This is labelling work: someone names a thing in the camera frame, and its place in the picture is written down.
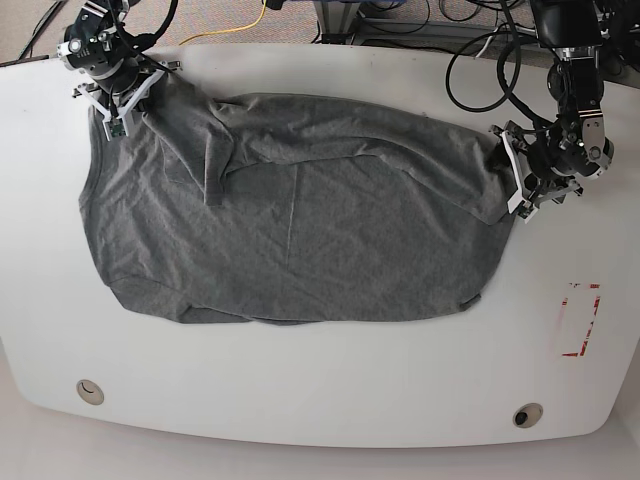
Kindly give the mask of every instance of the white table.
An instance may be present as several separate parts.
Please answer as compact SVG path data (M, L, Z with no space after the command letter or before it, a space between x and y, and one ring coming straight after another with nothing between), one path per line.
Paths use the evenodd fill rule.
M506 105L456 109L441 54L233 44L161 54L216 96L353 98L483 131L522 120ZM490 103L501 93L494 70L461 59L453 88L467 103ZM552 117L545 79L525 67L517 93ZM81 80L57 60L0 70L0 337L31 402L185 434L347 447L538 440L589 433L608 417L640 337L639 92L607 85L613 168L585 182L582 198L519 221L468 312L401 324L183 326L123 310L92 264L77 204L87 104L70 96ZM571 291L559 320L571 282L600 288ZM582 345L596 293L586 354L563 357ZM80 379L102 387L104 404L79 398ZM532 402L542 419L516 428L513 414Z

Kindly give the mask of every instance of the black cable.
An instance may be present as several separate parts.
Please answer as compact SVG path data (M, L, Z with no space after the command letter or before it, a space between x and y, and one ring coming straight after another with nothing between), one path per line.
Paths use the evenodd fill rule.
M405 2L391 2L391 5L389 5L388 7L381 7L379 5L376 5L375 2L369 2L369 6L373 7L378 12L389 12L391 10L395 10L396 8L401 7L404 4Z
M38 29L42 26L43 22L45 21L45 19L49 16L49 14L53 11L54 8L56 8L57 4L53 3L51 4L51 6L49 7L49 9L44 12L44 15L42 15L42 17L40 18L40 20L38 21L38 23L36 24L35 28L33 29L33 32L31 32L31 37L33 38L33 36L36 34L36 32L38 31ZM33 56L33 47L34 47L35 42L31 43L31 46L29 47L29 58L31 58Z
M526 44L532 44L532 43L539 43L542 47L546 48L547 50L549 50L554 55L556 62L560 62L560 58L558 57L558 54L552 48L550 48L548 45L546 45L541 40L538 40L533 35L528 35L526 33L520 32L518 36L520 37L521 44L526 45ZM513 51L514 48L515 48L515 45L514 45L513 42L508 43L504 47L502 52L500 53L500 56L498 57L498 61L497 61L497 64L496 64L498 83L500 84L500 88L502 88L503 92L506 92L507 89L508 89L507 79L506 79L505 74L504 74L504 67L505 67L505 63L507 61L507 58L509 57L509 55L511 54L511 52ZM509 96L509 101L518 110L520 110L520 112L522 112L522 114L525 117L527 117L529 120L531 120L533 122L533 124L534 124L536 129L540 129L542 126L547 126L550 123L545 118L543 118L540 115L534 113L529 108L528 105L526 105L522 100L520 100L516 96L515 93L511 93L511 95Z
M315 38L311 40L311 43L317 43L318 39L320 38L320 22L316 22L316 25L318 26L318 33L316 34Z
M466 22L466 21L469 21L472 18L474 18L476 15L478 15L478 13L480 13L480 10L482 9L482 6L476 5L476 9L471 14L469 14L466 17L463 17L463 18L450 17L447 14L447 11L445 9L445 0L438 0L438 8L440 9L440 13L442 13L442 16L444 18L446 18L450 22L458 22L459 23L459 22Z
M513 17L511 16L511 12L509 11L509 7L507 5L506 0L499 0L499 1L500 1L500 5L502 5L502 11L509 25L509 31L508 32L501 32L501 31L489 32L472 39L471 41L465 43L462 46L462 48L460 48L460 50L458 50L455 53L455 55L451 57L451 61L447 66L447 72L445 75L445 88L447 90L447 95L449 96L449 99L454 103L454 105L456 105L458 108L461 108L462 110L465 110L467 112L486 113L498 108L500 105L502 105L504 102L506 102L509 99L509 97L513 93L513 90L516 88L516 83L518 82L518 77L520 76L520 68L522 66L522 49L520 48L520 35L516 30L516 24L513 21ZM513 72L511 84L508 86L507 91L504 92L504 94L502 95L502 97L500 97L500 99L498 99L496 102L486 107L469 107L461 103L460 101L458 101L457 98L455 98L455 96L453 95L453 92L451 91L451 70L453 69L453 65L455 64L455 61L458 59L458 57L460 57L464 53L464 51L467 48L469 48L474 43L486 38L490 38L492 36L497 36L502 34L510 34L513 37L513 45L516 52L515 70Z
M493 2L493 1L481 1L481 0L466 0L466 1L469 2L469 3L472 3L474 5L479 5L480 7L486 8L487 10L493 10L495 12L502 12L503 11L502 8L500 8L500 7L492 6L492 5L499 4L500 3L499 1L495 1L495 2ZM507 4L507 8L509 10L512 9L512 8L516 8L516 7L520 6L520 3L522 1L523 0L513 0L513 2Z
M167 29L169 28L169 25L171 25L171 22L173 22L173 18L176 16L177 9L178 9L178 0L171 0L171 4L169 5L169 12L167 13L167 16L162 22L162 25L160 25L160 28L156 31L156 33L153 34L153 36L156 38L156 41L159 40L160 37L162 37L165 34Z
M116 83L113 82L111 84L111 87L109 87L109 93L108 93L108 98L109 98L109 112L111 113L111 117L112 118L117 118L118 117L118 107L116 107L115 102L113 101L113 87Z
M44 30L49 26L49 24L53 21L54 17L58 14L58 12L62 9L62 7L64 6L65 2L63 1L56 1L53 5L51 5L51 7L44 13L44 15L42 16L42 18L40 19L40 21L38 22L38 24L36 25L36 28L33 30L33 34L31 35L31 38L29 39L29 41L27 42L27 44L24 46L24 48L22 49L22 51L20 52L20 54L18 55L18 60L22 60L27 56L27 52L31 51L33 52L33 46L34 44L38 41L38 38L40 38L40 35L42 35L42 32L44 32Z
M552 128L556 127L559 123L560 123L560 120L557 119L553 123L549 122L549 125L547 125L546 127L536 128L536 129L533 129L533 130L527 130L525 128L521 128L520 129L520 133L531 134L531 135L535 135L535 134L538 134L538 133L545 133L545 132L548 132L549 130L551 130Z
M427 4L427 19L424 21L424 23L422 25L420 25L418 28L414 29L414 30L409 30L406 32L392 32L391 30L385 30L384 28L380 28L377 25L367 22L366 18L363 18L362 21L363 23L367 24L368 26L370 26L371 28L374 28L376 30L379 30L381 32L385 32L385 33L393 33L396 35L408 35L410 33L416 33L419 32L420 30L422 30L424 27L427 26L427 23L429 23L429 20L431 20L431 4L429 4L429 0L424 0L425 3Z
M120 36L120 40L122 40L122 43L124 44L124 46L127 47L127 49L131 53L133 53L134 55L136 55L136 56L140 55L142 58L144 58L146 61L148 61L151 65L153 65L157 69L163 70L163 71L165 71L167 73L173 73L173 71L170 68L167 68L164 65L162 65L161 63L156 62L153 58L148 57L144 53L136 50L135 48L133 48L131 46L131 44L129 43L129 41L126 38L126 37L131 37L131 35L129 35L127 32L125 32L124 28L122 28L122 24L118 20L118 16L117 16L115 8L113 6L113 0L107 0L107 2L109 3L109 10L111 11L111 17L113 18L113 24L116 27L116 31L118 32L118 35Z
M448 53L449 55L455 55L456 52L454 52L453 50L449 50L448 48L442 48L442 47L416 47L413 45L404 45L402 43L398 43L398 42L394 42L392 40L384 40L384 39L370 39L370 40L366 40L362 45L364 46L367 42L383 42L383 43L387 43L389 45L393 45L394 47L399 47L399 48L407 48L409 50L426 50L426 51L434 51L434 52L441 52L441 53Z

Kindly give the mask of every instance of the yellow cable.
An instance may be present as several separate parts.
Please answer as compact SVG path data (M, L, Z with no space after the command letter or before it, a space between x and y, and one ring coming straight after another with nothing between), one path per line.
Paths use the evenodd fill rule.
M253 28L257 24L260 23L260 20L262 20L262 17L264 17L264 14L265 14L266 11L267 11L267 2L263 0L263 2L262 2L262 11L260 12L260 16L252 24L245 25L244 27L229 28L227 30L217 30L215 32L198 33L197 35L193 35L193 36L191 36L189 38L184 39L183 41L181 41L179 43L179 45L184 45L185 43L190 42L191 40L195 40L196 38L200 38L200 37L208 37L210 35L219 35L221 33L235 33L235 32L241 32L243 30L249 30L250 28Z

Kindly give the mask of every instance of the wire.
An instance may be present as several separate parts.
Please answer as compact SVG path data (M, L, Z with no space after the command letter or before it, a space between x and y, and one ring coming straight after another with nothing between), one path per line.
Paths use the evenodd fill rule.
M365 17L362 18L362 22L365 23L366 25L370 26L371 28L374 28L374 29L379 30L381 32L393 33L393 34L396 34L396 35L409 35L410 33L419 32L424 27L426 27L427 23L429 23L429 20L431 20L431 4L429 3L429 0L424 0L424 1L427 4L427 19L423 22L422 25L420 25L418 28L415 28L413 30L408 30L406 32L393 32L391 30L385 30L384 28L380 28L377 25L375 25L375 24L373 24L371 22L368 22Z
M402 5L404 5L404 2L391 2L391 5L389 5L388 7L381 7L379 5L376 5L375 2L369 2L369 6L373 7L375 10L379 12L389 12L391 10L395 10L396 8L401 7Z
M534 37L533 35L529 35L527 33L520 33L518 35L518 37L521 37L520 41L522 44L529 44L529 43L539 43L541 46L543 46L544 48L546 48L547 50L549 50L555 57L556 62L560 62L560 57L558 57L558 54L551 48L549 47L546 43L544 43L541 40L538 40L536 37ZM500 84L500 88L502 88L502 91L506 92L508 89L508 85L507 85L507 79L505 78L504 75L504 66L505 63L507 61L507 58L509 57L509 55L511 54L511 52L513 51L513 49L515 48L515 44L514 42L510 42L508 43L504 49L502 50L502 52L500 53L500 56L498 57L498 62L497 62L497 76L498 76L498 83ZM548 120L546 120L545 118L541 117L540 115L534 113L522 100L520 100L515 93L511 93L509 95L509 101L518 109L520 110L520 112L522 112L522 114L529 118L529 120L531 120L533 122L533 125L536 129L540 129L541 126L546 126L548 125L550 122Z
M20 51L20 54L18 55L18 60L24 59L27 56L27 52L31 52L30 55L33 54L33 46L38 41L38 38L40 37L40 35L42 35L42 32L49 26L49 24L51 23L53 18L62 9L64 4L65 4L65 2L63 2L63 1L56 1L44 13L42 18L40 18L40 21L38 21L38 24L36 25L36 28L33 29L33 33L31 34L31 38L29 39L27 44L24 46L24 48Z
M450 17L450 16L447 14L447 11L446 11L446 9L445 9L444 5L445 5L445 0L438 0L438 8L440 9L440 13L442 13L442 16L443 16L444 18L446 18L447 20L451 21L451 22L457 22L457 23L466 22L466 21L468 21L468 20L471 20L471 19L472 19L472 18L474 18L476 15L478 15L478 13L480 13L480 10L482 9L482 6L481 6L481 5L476 4L476 9L475 9L475 11L473 11L473 12L472 12L471 14L469 14L468 16L463 17L463 18L453 18L453 17Z
M416 47L416 46L413 46L413 45L404 45L402 43L394 42L392 40L383 40L383 39L378 40L378 39L374 39L374 38L372 38L370 40L366 40L363 43L363 46L367 42L383 42L383 43L392 45L394 47L407 48L409 50L426 50L426 51L448 53L449 55L455 55L455 53L456 53L453 50L449 50L448 48L442 48L442 47Z
M493 7L492 5L498 5L499 1L489 1L489 0L466 0L469 3L473 3L474 5L479 5L488 10L493 10L495 12L502 12L502 8ZM513 2L507 4L507 8L510 10L512 8L519 7L523 0L514 0Z
M122 27L122 23L120 23L120 20L118 20L118 16L116 15L116 10L113 6L113 0L107 0L107 3L109 5L109 10L111 11L111 18L113 19L113 24L116 27L116 31L118 32L118 35L120 36L120 40L122 40L122 43L124 44L124 46L134 55L138 56L140 55L142 58L144 58L147 62L149 62L151 65L153 65L154 67L156 67L159 70L163 70L167 73L173 73L173 71L170 68L165 67L164 65L162 65L159 62L156 62L153 58L148 57L147 55L145 55L144 53L142 53L142 51L140 50L136 50L135 48L133 48L131 46L131 44L129 43L129 41L127 40L127 37L130 37L131 35L129 35L124 28Z
M498 12L496 12L496 25L498 25ZM496 27L496 29L494 30L494 32L497 32L498 30L500 30L502 27L504 27L505 25L507 25L506 22L502 22L498 27ZM528 32L533 32L536 33L536 31L534 29L530 29L527 27L523 27L522 25L520 25L519 23L516 23L516 26L518 27L518 31L524 30L524 31L528 31ZM478 54L475 56L475 58L480 58L482 55L484 55L484 53L487 51L487 48L489 48L489 45L491 44L491 42L493 41L495 37L489 37L487 38L487 41L484 44L484 47L482 47L480 49L480 51L478 52Z
M311 43L317 43L318 39L320 38L320 22L316 22L316 26L318 27L318 33L316 34L315 38L311 40Z
M153 34L156 40L160 39L160 37L165 34L167 29L169 28L169 25L171 25L171 22L173 22L173 17L175 17L177 9L178 0L171 0L171 5L169 5L169 13L165 17L164 22L162 22L162 25L160 25L158 31Z
M559 124L560 124L560 119L556 119L555 122L549 123L549 125L547 125L546 127L536 128L536 129L533 129L533 130L527 130L525 128L521 128L520 129L520 133L525 134L525 135L535 135L537 133L544 133L544 132L548 132L549 130L551 130L554 127L557 127Z
M179 45L184 45L185 43L188 43L191 40L195 40L196 38L200 38L200 37L208 37L210 35L220 35L222 33L236 33L236 32L241 32L243 30L249 30L250 28L253 28L257 24L260 23L260 21L264 17L264 14L265 14L266 11L267 11L267 3L265 1L263 1L262 2L262 11L260 12L260 16L258 17L258 19L255 22L253 22L253 23L251 23L249 25L245 25L244 27L228 28L226 30L216 30L216 31L213 31L213 32L198 33L196 35L192 35L191 37L184 39L183 41L181 41L179 43Z
M509 7L506 0L499 0L499 1L500 1L500 5L502 5L502 11L509 25L509 31L508 32L501 32L501 31L489 32L470 40L469 42L465 43L460 48L460 50L458 50L455 53L453 57L451 57L451 61L447 66L447 72L445 75L445 88L447 90L447 95L449 96L449 99L454 103L454 105L456 105L458 108L461 108L462 110L465 110L467 112L486 113L498 108L504 102L509 100L509 97L511 96L511 94L513 93L513 90L516 87L516 83L518 82L518 77L520 76L520 68L522 66L522 50L520 48L520 35L516 30L516 24L513 21L513 17L511 16L511 12L509 11ZM497 36L501 34L510 34L513 37L513 46L516 52L515 69L513 72L513 77L511 79L511 84L508 86L507 91L505 91L502 97L500 97L496 102L486 107L469 107L468 105L461 103L460 101L458 101L458 99L453 95L453 92L451 91L451 71L453 69L453 65L455 64L458 57L460 57L464 53L464 51L474 43L477 43L480 40L484 40L485 38L489 38L491 36Z
M111 116L113 118L117 118L119 113L118 113L118 107L116 106L115 102L113 101L113 87L116 83L113 82L111 84L111 87L109 87L109 93L108 93L108 98L109 98L109 112L111 113Z
M500 24L499 27L496 27L496 29L493 31L494 33L497 32L498 30L500 30L504 25L504 23ZM491 36L489 38L487 38L487 41L484 42L484 46L480 49L480 51L477 53L477 55L474 58L480 58L482 55L484 55L484 52L487 51L487 48L489 48L489 45L491 44L491 42L493 41L493 39L496 38L494 36Z

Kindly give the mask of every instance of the t-shirt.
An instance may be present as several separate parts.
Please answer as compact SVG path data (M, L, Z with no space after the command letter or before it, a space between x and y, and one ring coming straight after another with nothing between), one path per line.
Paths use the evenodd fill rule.
M80 198L101 279L181 323L406 321L460 312L513 217L488 139L351 100L215 100L177 75L130 136L92 111Z

